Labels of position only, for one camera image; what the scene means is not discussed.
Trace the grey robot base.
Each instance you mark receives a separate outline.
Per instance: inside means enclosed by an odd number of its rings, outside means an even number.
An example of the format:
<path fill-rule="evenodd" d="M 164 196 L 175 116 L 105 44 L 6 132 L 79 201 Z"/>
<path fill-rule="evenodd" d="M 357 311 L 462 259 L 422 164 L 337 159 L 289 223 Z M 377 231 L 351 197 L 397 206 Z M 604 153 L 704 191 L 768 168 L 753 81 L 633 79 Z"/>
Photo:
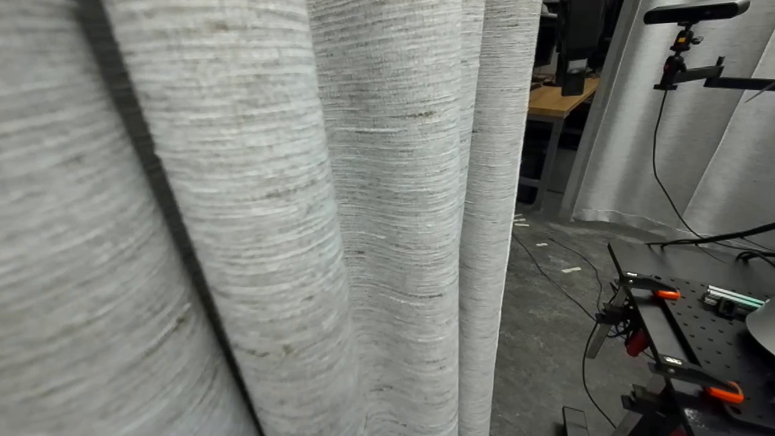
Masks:
<path fill-rule="evenodd" d="M 749 334 L 775 356 L 775 300 L 768 297 L 759 310 L 745 316 Z"/>

